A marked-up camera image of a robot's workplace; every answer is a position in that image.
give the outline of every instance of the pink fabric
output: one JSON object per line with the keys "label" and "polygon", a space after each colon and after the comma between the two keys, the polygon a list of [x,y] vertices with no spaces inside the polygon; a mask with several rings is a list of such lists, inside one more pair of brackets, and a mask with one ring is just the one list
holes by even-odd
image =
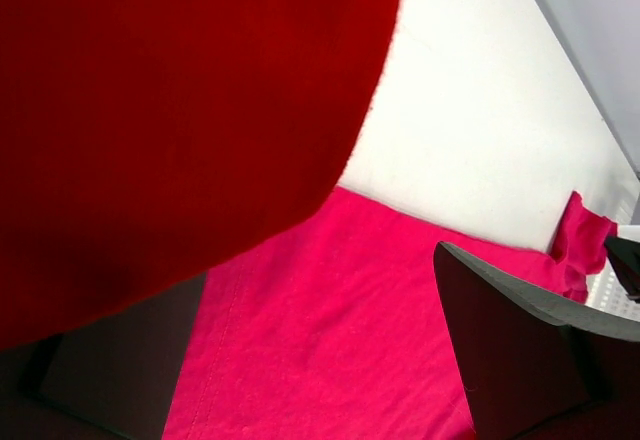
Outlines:
{"label": "pink fabric", "polygon": [[164,440],[472,437],[436,244],[584,300],[615,231],[574,194],[546,255],[337,189],[306,223],[209,272]]}

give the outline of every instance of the black object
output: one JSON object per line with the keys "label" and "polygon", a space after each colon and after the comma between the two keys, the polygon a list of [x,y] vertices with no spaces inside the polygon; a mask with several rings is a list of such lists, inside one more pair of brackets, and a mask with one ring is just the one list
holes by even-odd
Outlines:
{"label": "black object", "polygon": [[204,275],[40,342],[21,391],[121,438],[159,440],[203,286]]}
{"label": "black object", "polygon": [[629,300],[640,303],[640,244],[619,237],[604,242],[607,257]]}
{"label": "black object", "polygon": [[640,438],[640,323],[451,244],[437,246],[434,266],[479,440]]}

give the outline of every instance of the red towel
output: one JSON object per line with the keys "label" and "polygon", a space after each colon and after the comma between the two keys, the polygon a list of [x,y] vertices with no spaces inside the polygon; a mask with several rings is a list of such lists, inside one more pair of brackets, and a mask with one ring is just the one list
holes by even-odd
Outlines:
{"label": "red towel", "polygon": [[0,349],[312,215],[398,0],[0,0]]}
{"label": "red towel", "polygon": [[574,194],[546,255],[337,189],[306,223],[209,272],[164,440],[473,436],[436,244],[584,300],[615,232]]}

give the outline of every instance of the red cloth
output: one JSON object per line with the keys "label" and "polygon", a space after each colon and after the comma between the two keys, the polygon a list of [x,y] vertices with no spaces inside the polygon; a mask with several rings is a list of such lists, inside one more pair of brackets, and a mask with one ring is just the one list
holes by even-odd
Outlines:
{"label": "red cloth", "polygon": [[164,440],[472,436],[436,244],[583,299],[615,231],[574,194],[549,256],[337,189],[304,224],[210,270]]}
{"label": "red cloth", "polygon": [[312,215],[398,0],[0,0],[0,349]]}

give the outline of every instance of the white surface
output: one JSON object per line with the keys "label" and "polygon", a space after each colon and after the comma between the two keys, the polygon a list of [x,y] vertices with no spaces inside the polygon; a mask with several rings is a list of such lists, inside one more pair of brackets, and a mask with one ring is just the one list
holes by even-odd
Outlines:
{"label": "white surface", "polygon": [[544,250],[572,190],[600,214],[640,185],[534,0],[403,0],[341,184]]}
{"label": "white surface", "polygon": [[[640,226],[620,225],[618,236],[638,242],[640,241]],[[587,305],[612,315],[640,322],[640,305],[627,298],[627,292],[618,282],[609,262],[602,273],[593,279]]]}
{"label": "white surface", "polygon": [[543,0],[640,169],[640,0]]}

